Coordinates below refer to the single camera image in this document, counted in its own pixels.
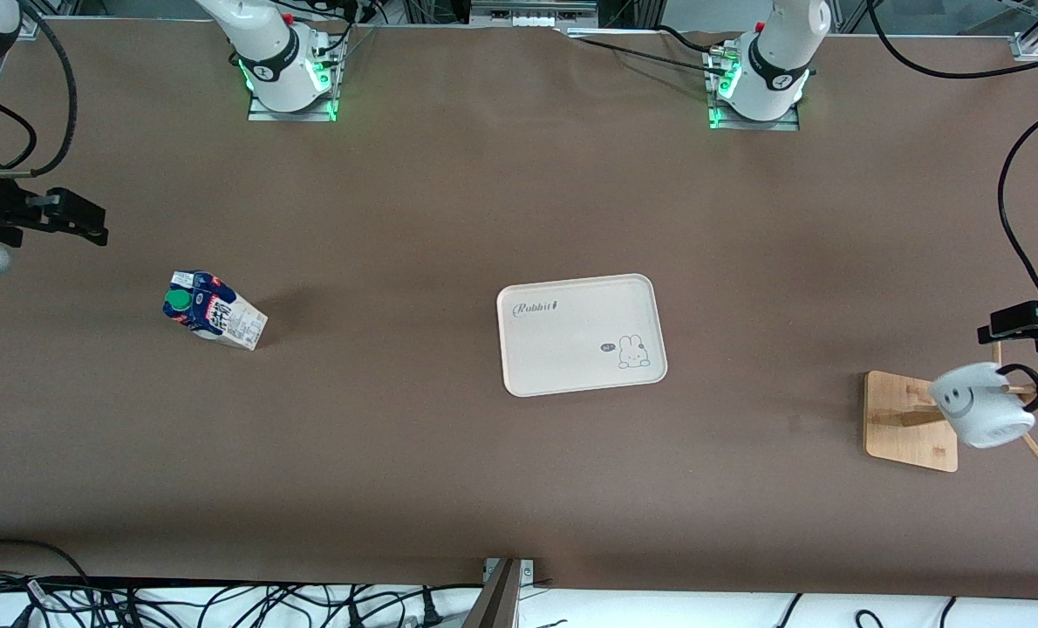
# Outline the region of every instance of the wooden base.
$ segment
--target wooden base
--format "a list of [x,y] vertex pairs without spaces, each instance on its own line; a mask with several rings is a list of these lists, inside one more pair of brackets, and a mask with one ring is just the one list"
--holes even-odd
[[886,461],[906,462],[943,472],[957,470],[957,434],[949,421],[903,427],[933,407],[930,382],[870,371],[865,375],[865,450]]

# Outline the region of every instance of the white tray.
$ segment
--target white tray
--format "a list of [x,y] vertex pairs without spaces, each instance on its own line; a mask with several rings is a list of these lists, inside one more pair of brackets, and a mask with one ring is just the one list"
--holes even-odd
[[495,311],[503,385],[515,397],[643,385],[666,375],[654,286],[644,275],[507,286]]

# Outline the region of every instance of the wooden mug stand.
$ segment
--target wooden mug stand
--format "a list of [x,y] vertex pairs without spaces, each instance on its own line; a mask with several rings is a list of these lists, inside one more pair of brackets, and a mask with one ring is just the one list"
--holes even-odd
[[[1001,345],[992,346],[992,361],[1002,363]],[[865,450],[886,461],[955,472],[957,434],[937,404],[926,392],[930,382],[903,375],[870,371],[865,375]],[[1033,385],[1005,386],[1026,399]],[[1026,434],[1025,442],[1038,458],[1038,444]]]

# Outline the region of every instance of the brown table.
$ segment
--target brown table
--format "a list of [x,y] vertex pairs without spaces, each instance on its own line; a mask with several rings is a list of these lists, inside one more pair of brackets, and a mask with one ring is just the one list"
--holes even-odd
[[[863,373],[986,360],[976,327],[1034,297],[993,196],[1037,73],[928,79],[829,38],[799,133],[725,132],[691,71],[390,29],[349,60],[339,122],[247,122],[216,25],[56,26],[80,127],[27,186],[108,208],[112,242],[28,235],[0,276],[0,536],[97,575],[460,581],[516,554],[564,588],[1038,596],[1026,446],[940,473],[859,444]],[[902,48],[1009,63],[999,39]],[[63,95],[44,40],[13,49],[0,99],[37,159]],[[21,143],[0,117],[0,156]],[[1038,264],[1038,135],[1010,199]],[[179,268],[271,316],[260,350],[161,315]],[[507,393],[502,286],[632,271],[663,382]]]

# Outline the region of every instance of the smiley face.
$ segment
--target smiley face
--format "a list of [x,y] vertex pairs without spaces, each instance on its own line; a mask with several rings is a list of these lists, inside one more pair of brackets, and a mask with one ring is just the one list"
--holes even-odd
[[968,386],[965,388],[953,388],[943,392],[937,400],[938,406],[941,406],[943,413],[950,418],[961,418],[969,411],[973,411],[973,405],[977,402],[976,397],[973,394],[973,389]]

